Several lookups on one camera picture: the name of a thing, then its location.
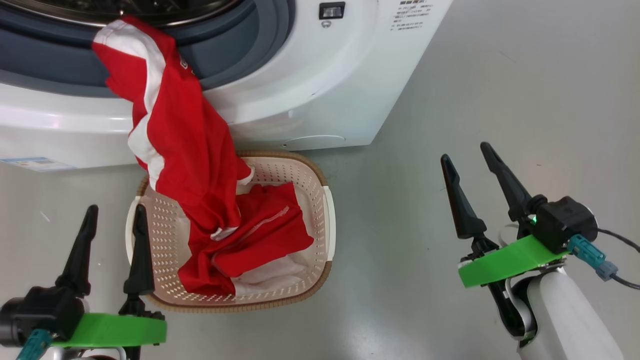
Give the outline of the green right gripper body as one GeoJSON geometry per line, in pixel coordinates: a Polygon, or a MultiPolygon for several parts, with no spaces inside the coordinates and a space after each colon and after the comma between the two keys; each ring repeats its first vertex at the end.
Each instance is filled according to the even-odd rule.
{"type": "Polygon", "coordinates": [[[528,235],[506,247],[458,265],[458,276],[466,289],[507,280],[563,260],[569,253],[553,253],[541,241],[528,235]]]}

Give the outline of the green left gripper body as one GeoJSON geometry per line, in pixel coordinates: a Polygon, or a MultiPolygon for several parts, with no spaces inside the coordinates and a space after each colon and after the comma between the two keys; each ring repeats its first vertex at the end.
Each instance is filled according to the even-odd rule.
{"type": "Polygon", "coordinates": [[[58,347],[108,348],[152,346],[166,342],[168,323],[151,317],[121,316],[110,313],[84,313],[73,335],[58,335],[58,347]]]}

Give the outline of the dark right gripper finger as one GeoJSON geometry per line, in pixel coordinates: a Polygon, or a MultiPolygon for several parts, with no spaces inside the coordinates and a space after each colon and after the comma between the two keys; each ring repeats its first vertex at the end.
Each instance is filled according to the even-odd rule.
{"type": "Polygon", "coordinates": [[[484,237],[487,226],[471,207],[460,185],[460,176],[453,161],[444,153],[440,157],[440,164],[457,238],[466,240],[484,237]]]}
{"type": "Polygon", "coordinates": [[[496,176],[502,189],[509,207],[508,215],[510,220],[517,222],[530,216],[528,204],[530,203],[531,195],[519,181],[518,177],[511,171],[510,167],[503,162],[502,158],[489,142],[482,142],[480,144],[480,150],[487,167],[490,172],[496,176]]]}

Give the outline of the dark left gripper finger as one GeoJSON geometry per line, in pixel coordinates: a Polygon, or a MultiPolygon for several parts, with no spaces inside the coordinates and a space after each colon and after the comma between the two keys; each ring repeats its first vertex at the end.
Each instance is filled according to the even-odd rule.
{"type": "Polygon", "coordinates": [[[90,205],[71,247],[64,270],[55,280],[56,287],[71,289],[77,297],[89,296],[91,291],[89,282],[90,252],[98,228],[98,216],[98,205],[90,205]]]}
{"type": "Polygon", "coordinates": [[[126,294],[123,311],[144,312],[146,306],[141,297],[153,294],[155,292],[155,284],[147,211],[142,204],[138,204],[134,208],[132,234],[134,236],[134,246],[129,276],[123,286],[123,292],[126,294]]]}

